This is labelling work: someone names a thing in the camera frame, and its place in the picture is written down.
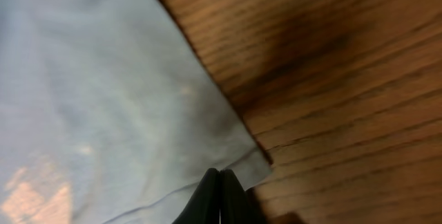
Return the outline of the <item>light blue printed t-shirt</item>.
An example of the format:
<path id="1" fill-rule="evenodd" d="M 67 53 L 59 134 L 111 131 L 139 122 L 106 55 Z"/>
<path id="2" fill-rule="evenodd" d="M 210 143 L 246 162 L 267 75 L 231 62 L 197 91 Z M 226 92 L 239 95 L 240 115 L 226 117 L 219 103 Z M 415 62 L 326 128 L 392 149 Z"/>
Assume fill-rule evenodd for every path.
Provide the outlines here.
<path id="1" fill-rule="evenodd" d="M 171 223 L 270 174 L 158 0 L 1 0 L 1 222 Z"/>

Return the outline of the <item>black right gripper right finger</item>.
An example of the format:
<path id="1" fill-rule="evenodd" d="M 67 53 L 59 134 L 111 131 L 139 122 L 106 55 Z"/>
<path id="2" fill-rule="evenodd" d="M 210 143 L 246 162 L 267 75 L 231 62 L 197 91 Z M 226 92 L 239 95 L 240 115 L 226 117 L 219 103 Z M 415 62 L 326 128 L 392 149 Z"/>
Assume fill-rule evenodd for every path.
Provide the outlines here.
<path id="1" fill-rule="evenodd" d="M 221 224 L 266 224 L 265 217 L 249 201 L 246 191 L 231 169 L 220 172 L 222 200 Z"/>

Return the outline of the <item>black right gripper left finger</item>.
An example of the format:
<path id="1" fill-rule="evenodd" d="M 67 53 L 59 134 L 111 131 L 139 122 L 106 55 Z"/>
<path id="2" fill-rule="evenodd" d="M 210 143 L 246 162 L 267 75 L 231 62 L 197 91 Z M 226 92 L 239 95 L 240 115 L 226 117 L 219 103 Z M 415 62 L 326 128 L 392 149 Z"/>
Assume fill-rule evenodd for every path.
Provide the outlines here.
<path id="1" fill-rule="evenodd" d="M 220 186 L 220 172 L 214 168 L 208 169 L 173 224 L 218 224 Z"/>

